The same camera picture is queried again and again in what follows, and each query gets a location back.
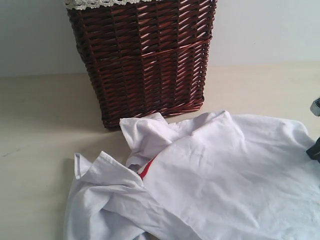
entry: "white wall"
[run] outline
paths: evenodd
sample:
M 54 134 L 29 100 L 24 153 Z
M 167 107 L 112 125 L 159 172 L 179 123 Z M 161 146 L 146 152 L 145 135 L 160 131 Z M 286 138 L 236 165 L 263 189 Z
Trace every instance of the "white wall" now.
M 82 73 L 62 0 L 0 0 L 0 76 Z M 319 0 L 219 0 L 210 66 L 320 60 Z

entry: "black object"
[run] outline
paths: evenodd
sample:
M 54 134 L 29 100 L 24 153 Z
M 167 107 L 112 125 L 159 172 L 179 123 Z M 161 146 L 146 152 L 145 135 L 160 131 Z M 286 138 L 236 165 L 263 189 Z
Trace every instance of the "black object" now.
M 308 154 L 312 160 L 318 160 L 320 163 L 320 137 L 315 144 L 306 151 L 306 154 Z

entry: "woven basket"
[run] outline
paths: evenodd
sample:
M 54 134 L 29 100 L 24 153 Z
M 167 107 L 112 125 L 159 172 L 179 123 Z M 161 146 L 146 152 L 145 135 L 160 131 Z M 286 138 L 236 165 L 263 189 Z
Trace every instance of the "woven basket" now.
M 200 109 L 215 9 L 216 0 L 153 0 L 68 10 L 106 128 Z

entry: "brown wicker basket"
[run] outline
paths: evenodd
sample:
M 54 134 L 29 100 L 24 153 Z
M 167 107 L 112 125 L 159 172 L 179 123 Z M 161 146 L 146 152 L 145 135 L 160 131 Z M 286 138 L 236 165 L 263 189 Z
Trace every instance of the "brown wicker basket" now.
M 153 0 L 68 10 L 106 128 L 200 109 L 215 9 L 216 0 Z

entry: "white cloth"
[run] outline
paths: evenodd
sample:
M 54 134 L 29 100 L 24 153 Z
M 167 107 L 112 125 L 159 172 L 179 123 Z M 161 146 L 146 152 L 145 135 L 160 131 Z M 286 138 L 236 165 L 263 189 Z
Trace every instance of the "white cloth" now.
M 67 9 L 85 10 L 86 8 L 96 9 L 100 7 L 111 7 L 113 5 L 136 4 L 151 1 L 152 0 L 64 0 L 64 5 Z
M 143 180 L 106 153 L 76 154 L 66 240 L 320 239 L 320 164 L 301 123 L 222 111 L 120 125 Z

